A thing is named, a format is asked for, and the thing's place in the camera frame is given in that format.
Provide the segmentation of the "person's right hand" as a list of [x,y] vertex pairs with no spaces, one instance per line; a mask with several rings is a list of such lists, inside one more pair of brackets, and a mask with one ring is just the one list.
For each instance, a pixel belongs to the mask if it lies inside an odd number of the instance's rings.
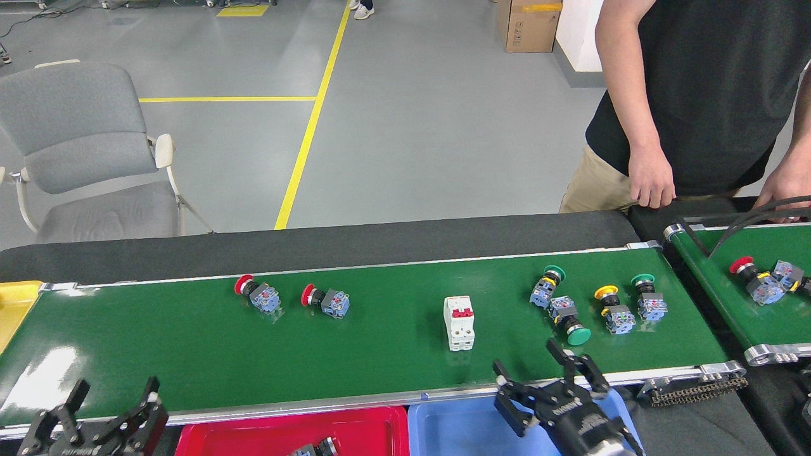
[[630,199],[657,210],[677,198],[672,167],[660,147],[633,147],[629,158]]

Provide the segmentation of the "person's left hand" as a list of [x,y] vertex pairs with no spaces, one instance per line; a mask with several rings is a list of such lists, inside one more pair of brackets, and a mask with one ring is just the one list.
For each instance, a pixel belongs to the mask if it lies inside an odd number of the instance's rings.
[[809,164],[798,161],[782,161],[768,176],[753,208],[761,208],[777,200],[809,196]]

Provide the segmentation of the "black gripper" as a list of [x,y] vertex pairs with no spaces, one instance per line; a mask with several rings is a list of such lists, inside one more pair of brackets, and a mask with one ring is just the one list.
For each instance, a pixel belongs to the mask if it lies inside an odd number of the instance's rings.
[[[498,385],[495,407],[513,432],[524,438],[527,429],[539,423],[562,455],[641,455],[625,402],[619,396],[606,396],[611,386],[590,356],[573,354],[555,339],[548,339],[546,348],[564,367],[560,383],[565,396],[553,402],[550,392],[512,381],[501,361],[493,361]],[[583,389],[574,381],[576,372],[599,400],[575,396]]]
[[93,442],[92,436],[84,437],[75,418],[90,390],[89,382],[80,379],[63,404],[35,416],[18,455],[153,453],[169,418],[159,387],[159,378],[148,378],[139,404],[106,422],[95,432]]

